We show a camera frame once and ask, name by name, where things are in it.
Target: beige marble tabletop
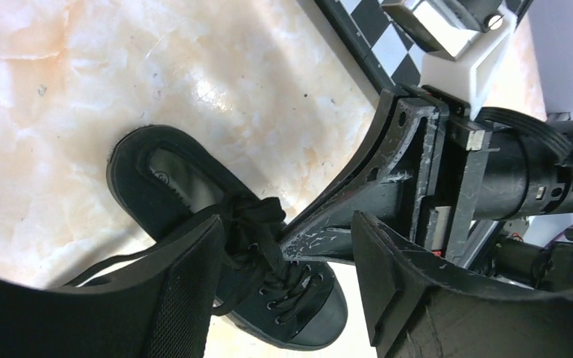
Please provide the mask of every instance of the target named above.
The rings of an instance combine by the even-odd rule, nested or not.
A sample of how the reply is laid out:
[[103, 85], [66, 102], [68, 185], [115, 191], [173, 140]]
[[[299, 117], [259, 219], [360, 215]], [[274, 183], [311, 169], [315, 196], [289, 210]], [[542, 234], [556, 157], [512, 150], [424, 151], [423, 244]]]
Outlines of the beige marble tabletop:
[[[152, 244], [104, 177], [135, 127], [188, 132], [293, 218], [376, 101], [313, 1], [0, 0], [0, 277], [47, 287]], [[544, 116], [527, 21], [489, 103]], [[354, 268], [335, 267], [351, 310], [335, 345], [280, 351], [214, 319], [206, 356], [373, 357]]]

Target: screw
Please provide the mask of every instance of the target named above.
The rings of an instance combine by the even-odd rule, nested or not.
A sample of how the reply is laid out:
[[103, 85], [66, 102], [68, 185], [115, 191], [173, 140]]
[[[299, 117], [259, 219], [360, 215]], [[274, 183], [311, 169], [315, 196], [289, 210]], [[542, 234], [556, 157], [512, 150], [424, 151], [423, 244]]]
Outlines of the screw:
[[504, 22], [504, 17], [502, 15], [489, 15], [486, 17], [486, 19], [484, 20], [484, 24], [490, 28], [491, 30], [497, 30], [500, 28], [500, 26], [502, 26], [502, 23]]

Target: checkerboard pattern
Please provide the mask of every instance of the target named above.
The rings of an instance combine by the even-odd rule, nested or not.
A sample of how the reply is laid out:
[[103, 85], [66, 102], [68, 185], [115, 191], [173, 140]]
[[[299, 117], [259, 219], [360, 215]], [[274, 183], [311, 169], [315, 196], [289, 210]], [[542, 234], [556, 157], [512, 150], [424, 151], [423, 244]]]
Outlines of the checkerboard pattern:
[[[396, 84], [417, 85], [425, 52], [381, 9], [382, 1], [316, 0], [316, 3], [377, 91]], [[507, 0], [507, 6], [523, 16], [530, 2]]]

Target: black shoelace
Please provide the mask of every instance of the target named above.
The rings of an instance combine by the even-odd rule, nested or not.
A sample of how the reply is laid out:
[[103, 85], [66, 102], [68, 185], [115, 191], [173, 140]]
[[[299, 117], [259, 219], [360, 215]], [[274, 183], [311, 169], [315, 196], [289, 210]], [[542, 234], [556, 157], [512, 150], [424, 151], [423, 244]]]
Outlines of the black shoelace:
[[[266, 305], [279, 313], [276, 324], [285, 324], [307, 306], [324, 280], [312, 275], [310, 266], [288, 263], [275, 241], [269, 225], [279, 224], [285, 214], [278, 198], [258, 200], [245, 194], [227, 195], [223, 200], [223, 219], [228, 226], [228, 249], [225, 264], [241, 271], [248, 279], [238, 286], [214, 315], [226, 315], [251, 295], [271, 295]], [[240, 243], [248, 243], [241, 249]]]

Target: black sneaker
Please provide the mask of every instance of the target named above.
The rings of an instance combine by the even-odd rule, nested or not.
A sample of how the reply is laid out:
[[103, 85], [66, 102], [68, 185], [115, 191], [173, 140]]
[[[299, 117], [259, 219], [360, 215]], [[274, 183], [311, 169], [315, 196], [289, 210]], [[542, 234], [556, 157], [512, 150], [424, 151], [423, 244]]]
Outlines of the black sneaker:
[[107, 167], [113, 197], [155, 240], [189, 219], [224, 218], [227, 247], [213, 308], [279, 348], [313, 351], [343, 331], [348, 309], [327, 263], [286, 262], [277, 198], [258, 199], [186, 133], [139, 128], [114, 148]]

